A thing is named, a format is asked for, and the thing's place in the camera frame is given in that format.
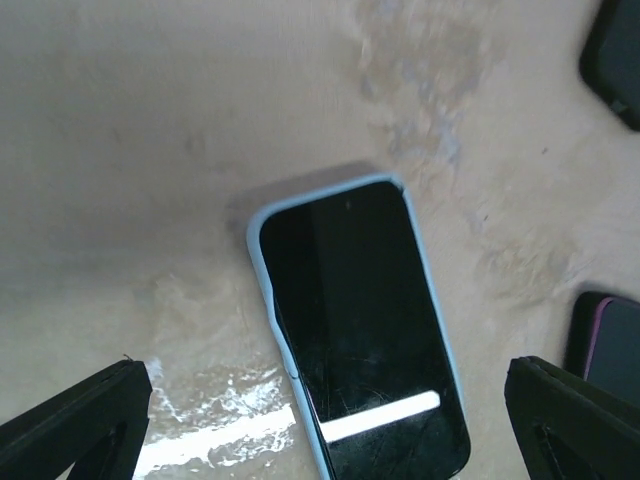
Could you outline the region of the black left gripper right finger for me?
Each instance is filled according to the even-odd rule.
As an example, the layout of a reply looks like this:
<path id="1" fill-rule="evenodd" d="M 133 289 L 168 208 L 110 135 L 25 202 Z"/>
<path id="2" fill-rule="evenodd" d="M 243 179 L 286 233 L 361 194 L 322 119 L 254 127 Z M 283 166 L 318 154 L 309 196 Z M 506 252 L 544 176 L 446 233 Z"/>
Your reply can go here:
<path id="1" fill-rule="evenodd" d="M 532 479 L 637 479 L 639 409 L 535 356 L 511 360 L 504 397 Z"/>

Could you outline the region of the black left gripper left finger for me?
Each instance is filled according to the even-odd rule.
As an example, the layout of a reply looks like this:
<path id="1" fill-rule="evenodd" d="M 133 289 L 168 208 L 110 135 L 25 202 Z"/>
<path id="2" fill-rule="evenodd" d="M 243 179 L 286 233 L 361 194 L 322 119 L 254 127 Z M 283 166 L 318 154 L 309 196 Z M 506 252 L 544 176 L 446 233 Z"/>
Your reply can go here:
<path id="1" fill-rule="evenodd" d="M 131 479 L 149 425 L 145 364 L 120 360 L 1 426 L 3 479 Z"/>

